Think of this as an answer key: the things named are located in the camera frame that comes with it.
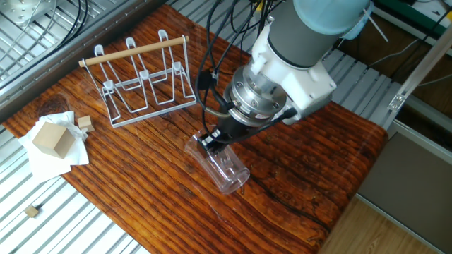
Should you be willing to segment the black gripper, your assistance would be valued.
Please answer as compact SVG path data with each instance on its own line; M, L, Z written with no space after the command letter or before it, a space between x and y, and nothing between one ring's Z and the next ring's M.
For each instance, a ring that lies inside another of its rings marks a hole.
M231 116L219 119L214 132L202 133L200 143L204 150L214 155L222 152L229 144L243 141L254 134L254 129L240 123Z

